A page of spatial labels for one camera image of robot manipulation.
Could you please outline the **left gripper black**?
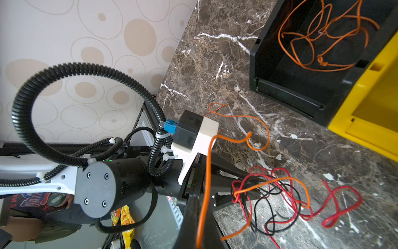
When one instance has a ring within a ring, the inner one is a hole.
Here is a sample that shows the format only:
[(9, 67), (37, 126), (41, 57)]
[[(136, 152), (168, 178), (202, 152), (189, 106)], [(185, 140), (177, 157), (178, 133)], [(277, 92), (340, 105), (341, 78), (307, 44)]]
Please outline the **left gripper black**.
[[(209, 204), (217, 209), (232, 205), (233, 187), (238, 187), (235, 180), (243, 180), (248, 173), (240, 170), (218, 154), (211, 157), (211, 187)], [(183, 161), (176, 159), (172, 168), (166, 175), (152, 179), (159, 195), (177, 198), (177, 204), (181, 209), (187, 207), (191, 196), (198, 196), (203, 200), (205, 190), (206, 156), (197, 154), (184, 177), (179, 184), (178, 177), (182, 170)]]

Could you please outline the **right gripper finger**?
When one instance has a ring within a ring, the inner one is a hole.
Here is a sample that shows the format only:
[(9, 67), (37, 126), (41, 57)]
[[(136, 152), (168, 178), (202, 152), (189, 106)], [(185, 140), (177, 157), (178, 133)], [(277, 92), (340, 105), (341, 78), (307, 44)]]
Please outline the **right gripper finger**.
[(197, 196), (188, 199), (186, 211), (183, 215), (180, 232), (173, 249), (223, 249), (219, 227), (214, 216), (207, 212), (203, 236), (200, 239), (200, 247), (197, 247), (198, 225), (200, 221), (201, 203)]

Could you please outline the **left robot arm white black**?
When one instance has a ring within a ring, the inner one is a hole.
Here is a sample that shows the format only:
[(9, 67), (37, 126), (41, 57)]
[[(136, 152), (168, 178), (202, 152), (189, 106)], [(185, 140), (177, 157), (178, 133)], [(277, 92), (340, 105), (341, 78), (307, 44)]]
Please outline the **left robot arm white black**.
[[(15, 128), (16, 133), (23, 141), (23, 143), (34, 153), (54, 162), (59, 165), (64, 166), (76, 166), (76, 167), (87, 167), (89, 165), (89, 160), (87, 158), (81, 158), (78, 156), (70, 156), (64, 154), (46, 144), (37, 134), (32, 121), (32, 110), (33, 105), (36, 98), (39, 94), (47, 88), (52, 83), (57, 82), (58, 80), (71, 76), (78, 75), (94, 75), (112, 79), (117, 81), (130, 89), (134, 90), (138, 93), (150, 106), (152, 111), (154, 112), (156, 119), (159, 123), (159, 129), (155, 134), (155, 145), (151, 149), (150, 156), (148, 159), (148, 172), (153, 177), (163, 176), (166, 172), (171, 169), (174, 159), (168, 159), (169, 162), (159, 169), (155, 169), (155, 159), (158, 154), (161, 152), (161, 145), (165, 145), (167, 149), (174, 150), (175, 153), (180, 153), (177, 151), (177, 147), (172, 146), (171, 135), (166, 133), (166, 127), (161, 126), (161, 122), (167, 122), (165, 115), (160, 108), (160, 105), (155, 100), (155, 98), (149, 93), (149, 91), (144, 88), (140, 83), (131, 78), (130, 76), (124, 74), (121, 71), (118, 71), (114, 68), (94, 64), (94, 63), (67, 63), (67, 64), (59, 64), (53, 67), (46, 68), (42, 71), (39, 71), (34, 76), (30, 77), (25, 83), (22, 85), (20, 90), (18, 91), (11, 110), (12, 122)], [(201, 135), (207, 135), (209, 138), (213, 138), (218, 134), (218, 123), (202, 116), (198, 116), (196, 114), (190, 114), (190, 117), (194, 117), (195, 123), (190, 121), (188, 123), (186, 121), (186, 125), (193, 125), (199, 127), (198, 134), (195, 139), (195, 145), (192, 148), (190, 153), (193, 154), (193, 149), (195, 148), (204, 148), (205, 142), (203, 145), (199, 145)], [(155, 186), (152, 189), (152, 200), (149, 211), (147, 215), (139, 222), (136, 222), (132, 225), (123, 225), (120, 227), (106, 227), (103, 226), (100, 220), (96, 220), (95, 225), (99, 231), (104, 233), (117, 233), (126, 230), (133, 229), (135, 227), (141, 226), (145, 224), (148, 219), (153, 214), (157, 201), (158, 194), (155, 189)]]

